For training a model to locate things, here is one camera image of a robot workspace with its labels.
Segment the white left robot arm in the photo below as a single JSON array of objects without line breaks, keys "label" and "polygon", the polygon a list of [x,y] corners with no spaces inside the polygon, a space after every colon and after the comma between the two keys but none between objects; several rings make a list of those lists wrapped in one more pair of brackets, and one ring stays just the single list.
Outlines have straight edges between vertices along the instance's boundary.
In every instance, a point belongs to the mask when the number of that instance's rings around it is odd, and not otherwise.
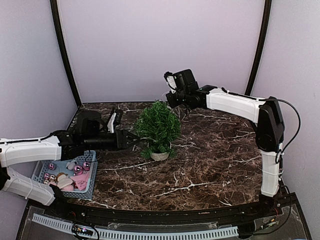
[{"label": "white left robot arm", "polygon": [[0,141],[0,189],[45,206],[60,218],[67,218],[70,206],[62,199],[63,190],[72,190],[77,180],[65,173],[37,182],[14,169],[13,165],[37,161],[69,161],[86,151],[123,150],[140,141],[136,134],[118,129],[123,111],[113,108],[107,121],[98,111],[87,110],[77,116],[70,130],[57,130],[47,136]]}]

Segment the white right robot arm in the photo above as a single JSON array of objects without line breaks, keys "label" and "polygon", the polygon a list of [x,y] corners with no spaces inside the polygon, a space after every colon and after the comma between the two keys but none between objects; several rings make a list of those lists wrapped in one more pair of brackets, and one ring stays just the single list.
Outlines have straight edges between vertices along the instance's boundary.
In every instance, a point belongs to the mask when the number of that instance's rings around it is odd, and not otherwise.
[{"label": "white right robot arm", "polygon": [[252,97],[205,85],[199,87],[190,69],[164,74],[170,88],[166,94],[169,106],[180,105],[193,110],[197,108],[221,111],[244,118],[253,124],[255,142],[262,157],[262,185],[260,192],[274,197],[279,188],[280,161],[283,151],[285,125],[278,100]]}]

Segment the small green christmas tree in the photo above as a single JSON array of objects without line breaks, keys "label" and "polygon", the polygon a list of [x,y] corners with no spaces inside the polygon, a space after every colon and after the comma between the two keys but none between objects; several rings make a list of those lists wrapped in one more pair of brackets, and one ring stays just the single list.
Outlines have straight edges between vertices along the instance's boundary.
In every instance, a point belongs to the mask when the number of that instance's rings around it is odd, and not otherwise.
[{"label": "small green christmas tree", "polygon": [[152,154],[176,156],[172,142],[181,136],[181,122],[166,102],[156,100],[146,107],[134,124],[134,132],[146,141],[141,151],[143,158],[150,159]]}]

